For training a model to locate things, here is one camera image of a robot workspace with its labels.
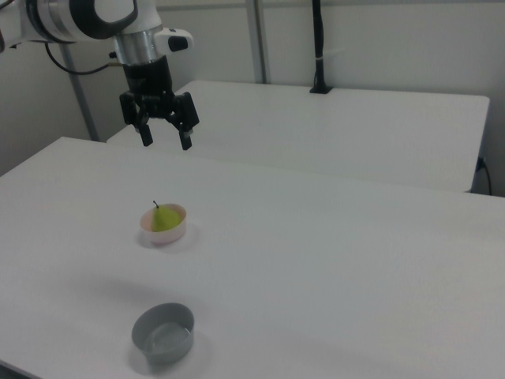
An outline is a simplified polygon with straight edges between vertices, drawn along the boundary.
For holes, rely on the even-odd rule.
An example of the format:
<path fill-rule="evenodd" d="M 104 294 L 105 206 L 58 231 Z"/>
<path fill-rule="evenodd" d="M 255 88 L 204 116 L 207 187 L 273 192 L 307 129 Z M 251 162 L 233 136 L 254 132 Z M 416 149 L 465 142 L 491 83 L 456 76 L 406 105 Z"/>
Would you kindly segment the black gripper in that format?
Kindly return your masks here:
<path fill-rule="evenodd" d="M 122 66 L 129 90 L 119 96 L 126 125 L 133 125 L 143 146 L 153 143 L 150 118 L 166 119 L 178 131 L 181 148 L 192 146 L 193 128 L 200 120 L 189 92 L 175 95 L 166 56 L 139 65 Z"/>

